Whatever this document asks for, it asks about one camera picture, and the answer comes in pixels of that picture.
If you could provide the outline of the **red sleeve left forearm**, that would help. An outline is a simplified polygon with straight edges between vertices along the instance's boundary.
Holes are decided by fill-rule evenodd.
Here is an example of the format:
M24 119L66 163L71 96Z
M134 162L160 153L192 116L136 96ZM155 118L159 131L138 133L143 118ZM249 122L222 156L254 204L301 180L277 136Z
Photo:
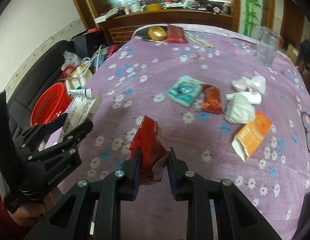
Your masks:
M24 239L25 230L8 214L0 196L0 239Z

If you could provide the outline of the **left hand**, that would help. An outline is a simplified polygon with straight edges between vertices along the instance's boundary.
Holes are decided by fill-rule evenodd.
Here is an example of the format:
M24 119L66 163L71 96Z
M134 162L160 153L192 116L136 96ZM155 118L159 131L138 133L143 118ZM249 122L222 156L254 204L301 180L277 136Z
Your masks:
M40 203L27 203L21 205L13 214L9 214L12 220L22 227L34 226L42 215L46 215L48 211L54 206L54 199L52 193L40 201Z

